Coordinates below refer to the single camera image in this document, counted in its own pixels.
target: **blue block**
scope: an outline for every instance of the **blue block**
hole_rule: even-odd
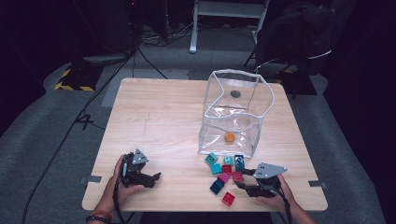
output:
[[[215,194],[218,194],[223,187],[224,187],[224,184],[217,179],[215,182],[213,182],[212,186],[210,186],[210,189]]]
[[[231,165],[233,167],[233,158],[231,156],[224,157],[224,164]]]
[[[210,169],[212,170],[212,175],[218,175],[221,174],[221,165],[218,163],[210,165]]]
[[[212,164],[216,163],[216,161],[218,161],[218,159],[219,159],[218,156],[216,156],[215,153],[211,152],[209,155],[207,155],[205,162],[208,165],[212,165]]]
[[[235,171],[242,172],[245,169],[245,162],[243,155],[235,155]]]

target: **clear plastic bag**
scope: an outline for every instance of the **clear plastic bag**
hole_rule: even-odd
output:
[[[206,88],[198,153],[252,158],[262,121],[274,101],[262,76],[231,69],[214,71]]]

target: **colored block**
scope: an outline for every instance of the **colored block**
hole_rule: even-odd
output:
[[[225,183],[227,183],[227,181],[230,179],[230,175],[228,175],[228,174],[220,174],[219,176],[218,176],[218,179],[220,179],[221,180],[221,182],[223,182],[224,184]]]
[[[227,193],[225,193],[225,195],[221,201],[223,203],[227,204],[228,206],[231,206],[231,204],[233,204],[234,199],[235,199],[235,196],[233,196],[231,193],[227,192]]]
[[[211,164],[210,169],[212,170],[212,175],[221,174],[221,166],[218,163]]]
[[[231,168],[231,165],[222,165],[221,172],[230,175],[233,172],[233,168]]]
[[[210,186],[210,189],[215,193],[219,194],[220,190],[224,187],[224,184],[221,183],[221,181],[216,180],[213,182],[212,186]]]
[[[231,165],[233,167],[233,158],[231,156],[224,157],[224,164]]]
[[[233,181],[235,182],[243,182],[244,177],[242,177],[242,172],[233,172]]]
[[[243,171],[245,169],[245,162],[243,155],[235,155],[235,171]]]
[[[211,152],[209,155],[207,155],[205,162],[208,165],[212,165],[212,164],[216,163],[216,161],[218,161],[218,159],[219,159],[218,156],[216,156],[215,153]]]

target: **table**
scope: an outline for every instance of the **table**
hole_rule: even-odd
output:
[[[149,158],[142,173],[162,175],[153,189],[133,195],[121,208],[124,211],[274,211],[249,198],[232,180],[218,195],[210,190],[217,177],[205,163],[206,155],[197,153],[206,84],[201,80],[150,78],[125,78],[121,82],[92,169],[92,175],[102,180],[88,184],[84,209],[92,210],[99,202],[120,155],[139,148]],[[287,167],[284,176],[301,207],[323,211],[327,201],[322,188],[308,184],[318,177],[287,96],[281,85],[270,86],[276,102],[263,121],[256,153],[245,159],[245,166],[255,169],[266,162]],[[252,176],[244,177],[247,184],[256,183]],[[221,202],[227,191],[235,196],[231,206]]]
[[[197,51],[198,15],[259,19],[256,30],[252,31],[253,39],[257,44],[257,33],[262,28],[262,23],[264,22],[269,3],[270,0],[265,0],[263,4],[207,2],[195,0],[190,53],[196,53]]]

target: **person's hand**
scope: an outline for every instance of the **person's hand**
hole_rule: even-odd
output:
[[[280,187],[283,189],[283,193],[284,193],[286,199],[289,201],[289,204],[290,205],[296,204],[293,193],[291,192],[291,189],[290,189],[288,183],[286,183],[283,175],[278,175],[277,178],[280,181]],[[276,210],[278,210],[280,212],[286,213],[285,203],[283,202],[282,197],[280,197],[280,195],[278,195],[278,194],[273,198],[265,198],[265,197],[259,196],[256,198],[256,200],[260,203],[266,203],[270,206],[273,206]]]
[[[106,213],[111,213],[114,210],[113,191],[117,181],[117,176],[120,171],[121,163],[122,163],[122,156],[117,161],[116,167],[114,168],[114,174],[108,180],[102,198],[94,209],[95,211],[103,211]],[[129,196],[133,195],[134,193],[144,188],[145,187],[143,185],[135,185],[126,188],[123,184],[119,184],[119,205],[122,206]]]

